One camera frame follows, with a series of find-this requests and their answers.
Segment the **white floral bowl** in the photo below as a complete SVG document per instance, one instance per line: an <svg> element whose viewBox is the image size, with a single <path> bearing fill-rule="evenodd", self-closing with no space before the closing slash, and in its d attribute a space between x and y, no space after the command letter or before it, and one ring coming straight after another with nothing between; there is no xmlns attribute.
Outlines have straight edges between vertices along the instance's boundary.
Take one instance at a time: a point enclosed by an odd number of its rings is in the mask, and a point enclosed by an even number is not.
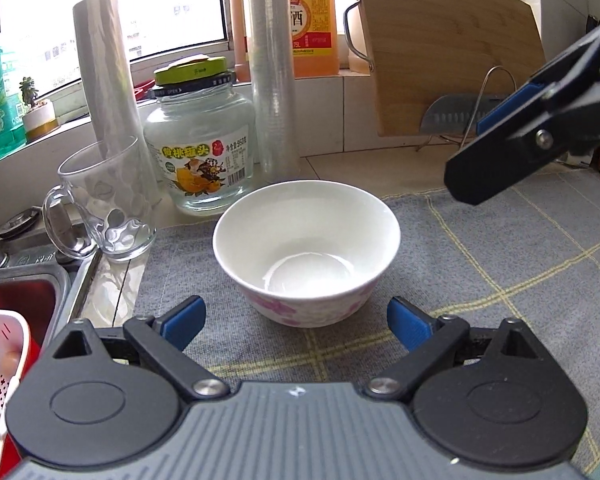
<svg viewBox="0 0 600 480"><path fill-rule="evenodd" d="M254 310L319 328L360 310L401 245L390 207L360 188L297 180L259 188L219 218L212 247Z"/></svg>

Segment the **clear glass mug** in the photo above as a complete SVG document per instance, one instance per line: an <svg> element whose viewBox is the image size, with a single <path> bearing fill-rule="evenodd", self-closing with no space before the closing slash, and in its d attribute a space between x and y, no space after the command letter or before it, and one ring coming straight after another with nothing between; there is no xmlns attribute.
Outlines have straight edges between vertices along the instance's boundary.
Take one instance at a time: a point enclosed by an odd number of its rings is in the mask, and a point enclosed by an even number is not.
<svg viewBox="0 0 600 480"><path fill-rule="evenodd" d="M147 252L156 237L150 187L155 183L140 139L126 136L121 148L98 141L58 167L60 183L48 191L42 215L48 237L73 259L98 250L114 262Z"/></svg>

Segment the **grey checked cloth mat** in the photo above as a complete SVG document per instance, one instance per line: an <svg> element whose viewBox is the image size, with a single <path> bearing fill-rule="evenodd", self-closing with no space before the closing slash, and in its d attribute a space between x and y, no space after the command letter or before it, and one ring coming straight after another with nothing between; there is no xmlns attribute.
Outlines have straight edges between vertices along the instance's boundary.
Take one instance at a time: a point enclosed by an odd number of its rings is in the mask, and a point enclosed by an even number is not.
<svg viewBox="0 0 600 480"><path fill-rule="evenodd" d="M188 353L231 382L371 378L404 353L386 322L394 296L475 326L518 316L585 398L588 429L573 460L600 479L600 175L536 174L478 207L438 190L390 207L398 254L366 304L338 324L302 330L253 310L216 262L208 222L159 232L134 310L160 315L201 296L206 326Z"/></svg>

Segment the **steel sink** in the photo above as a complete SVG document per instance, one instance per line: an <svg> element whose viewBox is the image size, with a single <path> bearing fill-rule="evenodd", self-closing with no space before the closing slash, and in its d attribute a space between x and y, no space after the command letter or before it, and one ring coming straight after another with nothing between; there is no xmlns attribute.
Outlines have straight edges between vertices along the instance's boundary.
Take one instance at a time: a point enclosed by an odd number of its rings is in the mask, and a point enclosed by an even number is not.
<svg viewBox="0 0 600 480"><path fill-rule="evenodd" d="M0 309L20 313L32 338L46 348L61 329L82 313L102 258L94 252L82 260L58 252L31 208L0 227Z"/></svg>

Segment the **bamboo cutting board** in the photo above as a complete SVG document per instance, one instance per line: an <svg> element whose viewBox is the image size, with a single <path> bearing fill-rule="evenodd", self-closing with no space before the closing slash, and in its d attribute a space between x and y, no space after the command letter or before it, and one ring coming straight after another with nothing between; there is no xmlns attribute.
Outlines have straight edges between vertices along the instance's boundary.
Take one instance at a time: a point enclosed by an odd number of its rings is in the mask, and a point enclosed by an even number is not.
<svg viewBox="0 0 600 480"><path fill-rule="evenodd" d="M499 92L545 62L530 6L521 0L358 0L358 58L370 69L380 136L410 136L437 98L475 93L490 68Z"/></svg>

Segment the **glass jar green lid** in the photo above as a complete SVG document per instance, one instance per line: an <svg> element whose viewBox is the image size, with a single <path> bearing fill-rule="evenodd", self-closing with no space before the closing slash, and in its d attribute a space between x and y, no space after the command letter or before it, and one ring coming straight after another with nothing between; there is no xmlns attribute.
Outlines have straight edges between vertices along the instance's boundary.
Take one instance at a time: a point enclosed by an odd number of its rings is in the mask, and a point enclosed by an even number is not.
<svg viewBox="0 0 600 480"><path fill-rule="evenodd" d="M226 58L196 54L154 73L144 138L174 206L211 216L251 190L256 113Z"/></svg>

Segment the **small potted plant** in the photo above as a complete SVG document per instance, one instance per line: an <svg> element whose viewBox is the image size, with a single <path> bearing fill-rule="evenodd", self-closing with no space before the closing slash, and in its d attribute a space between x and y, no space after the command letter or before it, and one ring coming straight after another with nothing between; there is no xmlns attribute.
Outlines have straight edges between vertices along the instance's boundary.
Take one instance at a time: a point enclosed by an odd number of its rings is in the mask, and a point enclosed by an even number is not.
<svg viewBox="0 0 600 480"><path fill-rule="evenodd" d="M31 77L23 77L19 89L26 112L22 116L27 144L47 136L59 127L54 103L50 100L40 100L38 89L35 88Z"/></svg>

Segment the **orange cooking wine jug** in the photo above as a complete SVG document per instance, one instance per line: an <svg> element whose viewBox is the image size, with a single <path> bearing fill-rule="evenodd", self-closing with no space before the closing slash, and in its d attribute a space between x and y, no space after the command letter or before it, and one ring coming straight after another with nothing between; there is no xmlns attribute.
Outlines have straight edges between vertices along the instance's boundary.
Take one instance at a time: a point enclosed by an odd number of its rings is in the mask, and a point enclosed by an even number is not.
<svg viewBox="0 0 600 480"><path fill-rule="evenodd" d="M239 82L250 81L244 0L228 0ZM294 76L316 78L339 73L335 0L289 0Z"/></svg>

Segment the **short plastic wrap roll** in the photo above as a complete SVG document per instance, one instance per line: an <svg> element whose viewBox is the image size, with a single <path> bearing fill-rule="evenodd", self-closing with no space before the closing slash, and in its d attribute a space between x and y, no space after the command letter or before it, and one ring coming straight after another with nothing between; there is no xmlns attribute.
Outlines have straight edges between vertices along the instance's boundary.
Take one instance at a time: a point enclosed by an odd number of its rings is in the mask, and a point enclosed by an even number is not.
<svg viewBox="0 0 600 480"><path fill-rule="evenodd" d="M129 136L140 149L140 180L148 200L160 200L155 165L143 136L128 58L124 50L118 0L82 0L73 7L76 52L84 96L96 139L106 154L119 153Z"/></svg>

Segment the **tall plastic wrap roll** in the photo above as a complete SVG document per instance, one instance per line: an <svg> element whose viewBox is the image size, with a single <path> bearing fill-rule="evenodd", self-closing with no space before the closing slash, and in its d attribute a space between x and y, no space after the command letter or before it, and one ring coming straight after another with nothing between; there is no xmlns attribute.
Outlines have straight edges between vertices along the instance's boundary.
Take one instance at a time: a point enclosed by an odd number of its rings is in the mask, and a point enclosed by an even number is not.
<svg viewBox="0 0 600 480"><path fill-rule="evenodd" d="M263 181L300 174L289 0L244 0L247 50Z"/></svg>

